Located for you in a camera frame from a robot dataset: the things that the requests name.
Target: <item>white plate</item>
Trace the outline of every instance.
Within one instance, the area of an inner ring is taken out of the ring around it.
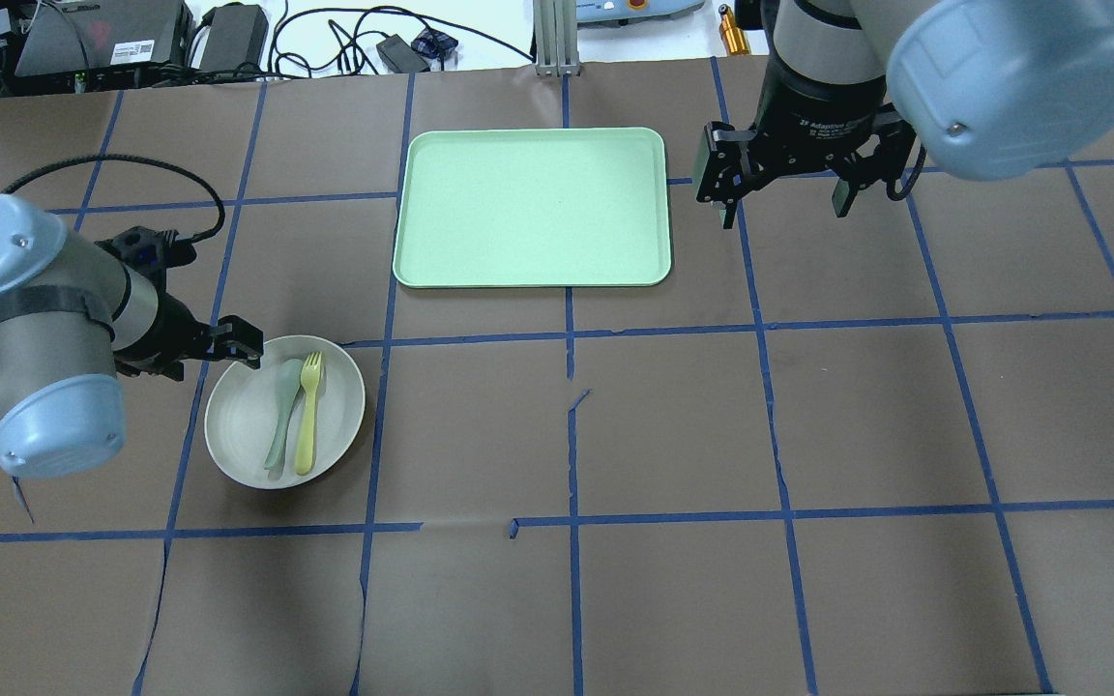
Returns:
[[[295,444],[304,391],[295,400],[286,435],[282,478],[268,480],[265,454],[277,423],[277,376],[282,363],[324,354],[317,389],[317,445],[312,471],[295,473]],[[346,453],[363,422],[363,374],[343,349],[314,335],[283,335],[265,342],[261,369],[235,363],[217,380],[204,413],[204,442],[226,476],[253,488],[291,488],[314,480]]]

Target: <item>green tray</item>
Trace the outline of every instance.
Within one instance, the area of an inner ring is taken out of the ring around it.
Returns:
[[[671,266],[664,144],[651,128],[411,141],[393,247],[402,285],[655,285]]]

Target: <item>white label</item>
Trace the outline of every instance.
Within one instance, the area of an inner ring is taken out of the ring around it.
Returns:
[[[154,57],[154,40],[127,40],[127,42],[114,45],[114,53],[110,55],[110,65],[121,66],[124,62],[147,62],[152,57]]]

